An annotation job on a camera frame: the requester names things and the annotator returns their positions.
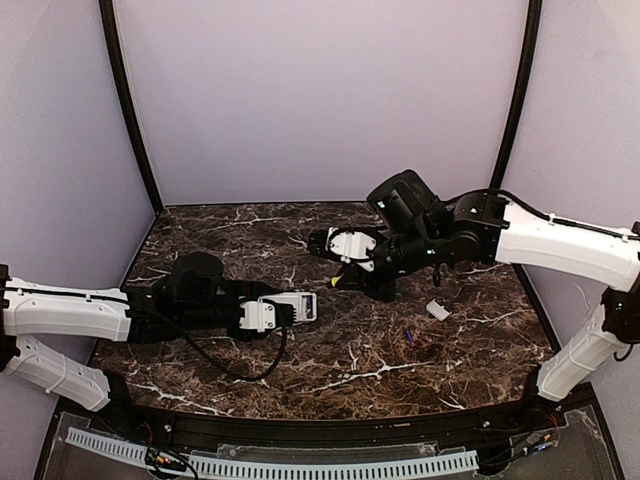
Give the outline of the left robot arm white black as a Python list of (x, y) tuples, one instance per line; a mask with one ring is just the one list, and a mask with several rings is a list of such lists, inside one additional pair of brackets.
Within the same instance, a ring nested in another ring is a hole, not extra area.
[(10, 276), (1, 268), (1, 371), (102, 415), (127, 412), (131, 397), (118, 373), (82, 365), (43, 345), (40, 334), (126, 344), (156, 344), (190, 332), (224, 329), (238, 340), (286, 330), (298, 296), (260, 281), (228, 280), (211, 254), (182, 255), (149, 288), (65, 289)]

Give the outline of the white remote control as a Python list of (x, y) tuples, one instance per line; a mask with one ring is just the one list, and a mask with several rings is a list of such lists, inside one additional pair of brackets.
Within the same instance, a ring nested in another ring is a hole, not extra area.
[(294, 310), (293, 321), (294, 322), (314, 322), (305, 319), (305, 312), (303, 306), (303, 296), (311, 292), (282, 292), (277, 294), (262, 295), (259, 297), (261, 301), (270, 300), (277, 304), (290, 305)]

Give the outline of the purple battery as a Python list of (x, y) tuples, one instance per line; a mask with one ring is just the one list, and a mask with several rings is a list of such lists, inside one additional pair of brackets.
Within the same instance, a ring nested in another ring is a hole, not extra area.
[(305, 294), (303, 296), (303, 306), (305, 319), (314, 321), (317, 318), (317, 297), (315, 294)]
[(415, 340), (414, 340), (414, 337), (413, 337), (411, 331), (409, 329), (406, 329), (405, 330), (405, 334), (406, 334), (406, 337), (407, 337), (407, 340), (408, 340), (408, 343), (409, 343), (410, 347), (411, 348), (415, 348), (416, 344), (415, 344)]

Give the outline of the white battery cover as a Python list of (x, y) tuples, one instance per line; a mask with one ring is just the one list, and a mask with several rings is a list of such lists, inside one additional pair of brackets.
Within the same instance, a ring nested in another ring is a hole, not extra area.
[(438, 321), (443, 321), (451, 315), (451, 312), (436, 300), (432, 300), (426, 305), (426, 311)]

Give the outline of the yellow handled screwdriver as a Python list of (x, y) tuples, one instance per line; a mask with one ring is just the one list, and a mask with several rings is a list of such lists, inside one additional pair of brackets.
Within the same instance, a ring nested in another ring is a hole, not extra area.
[(332, 289), (343, 289), (344, 285), (344, 274), (336, 274), (327, 283), (327, 287)]

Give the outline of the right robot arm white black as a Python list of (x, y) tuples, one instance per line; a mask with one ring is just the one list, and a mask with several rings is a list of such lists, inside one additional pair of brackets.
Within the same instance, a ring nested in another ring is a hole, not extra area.
[(540, 212), (500, 189), (443, 201), (413, 170), (389, 178), (367, 201), (387, 229), (331, 233), (345, 263), (334, 286), (380, 299), (394, 281), (462, 261), (530, 265), (605, 285), (586, 325), (534, 378), (535, 394), (559, 402), (625, 345), (639, 342), (639, 230), (609, 229)]

